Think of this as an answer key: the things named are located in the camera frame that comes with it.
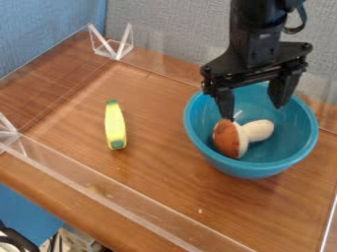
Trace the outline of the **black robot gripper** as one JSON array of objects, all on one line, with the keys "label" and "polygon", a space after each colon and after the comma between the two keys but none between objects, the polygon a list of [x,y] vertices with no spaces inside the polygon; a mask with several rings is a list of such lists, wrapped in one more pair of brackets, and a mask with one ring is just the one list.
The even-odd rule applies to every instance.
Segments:
[{"label": "black robot gripper", "polygon": [[307,42],[281,40],[281,34],[301,32],[305,25],[290,28],[289,14],[306,19],[305,0],[231,0],[229,17],[229,46],[207,63],[201,73],[202,89],[214,96],[219,114],[233,120],[233,89],[267,81],[267,94],[277,108],[285,106],[295,91],[306,55]]}]

